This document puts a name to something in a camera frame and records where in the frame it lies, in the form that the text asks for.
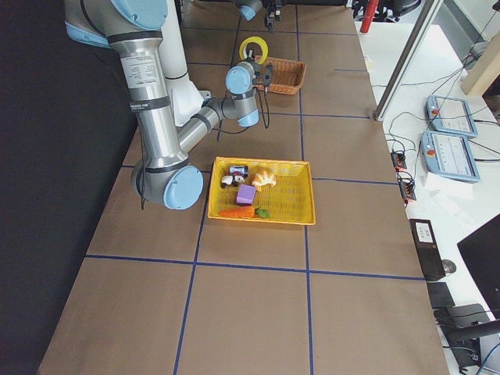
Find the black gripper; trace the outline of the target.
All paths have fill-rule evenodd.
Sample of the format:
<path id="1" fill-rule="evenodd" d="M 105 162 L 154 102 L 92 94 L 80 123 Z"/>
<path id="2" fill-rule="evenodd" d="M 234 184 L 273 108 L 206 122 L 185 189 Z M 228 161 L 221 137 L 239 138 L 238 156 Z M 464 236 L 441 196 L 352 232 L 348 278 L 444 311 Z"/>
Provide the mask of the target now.
<path id="1" fill-rule="evenodd" d="M 282 0 L 263 0 L 263 8 L 267 11 L 266 27 L 270 33 L 273 33 L 273 17 L 276 21 L 280 21 L 280 13 L 283 8 Z"/>
<path id="2" fill-rule="evenodd" d="M 245 61 L 247 61 L 247 64 L 250 65 L 250 70 L 252 73 L 252 76 L 254 77 L 260 77 L 262 75 L 262 64 L 264 63 L 264 56 L 263 55 L 257 55 L 253 58 L 252 61 L 252 50 L 246 51 L 246 57 Z"/>

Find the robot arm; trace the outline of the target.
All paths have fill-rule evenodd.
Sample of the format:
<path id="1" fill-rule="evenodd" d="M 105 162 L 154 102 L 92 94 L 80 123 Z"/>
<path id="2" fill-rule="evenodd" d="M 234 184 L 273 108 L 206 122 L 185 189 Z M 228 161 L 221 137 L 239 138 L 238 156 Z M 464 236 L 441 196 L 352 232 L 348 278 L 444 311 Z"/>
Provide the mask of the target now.
<path id="1" fill-rule="evenodd" d="M 270 32 L 274 32 L 274 24 L 281 19 L 281 10 L 286 5 L 282 0 L 234 0 L 240 15 L 247 21 L 253 20 L 263 9 L 264 26 Z"/>
<path id="2" fill-rule="evenodd" d="M 188 153 L 225 119 L 258 123 L 255 82 L 262 63 L 243 55 L 225 78 L 226 98 L 203 98 L 190 80 L 172 1 L 66 1 L 68 36 L 120 57 L 142 157 L 131 179 L 142 201 L 183 210 L 202 193 Z"/>

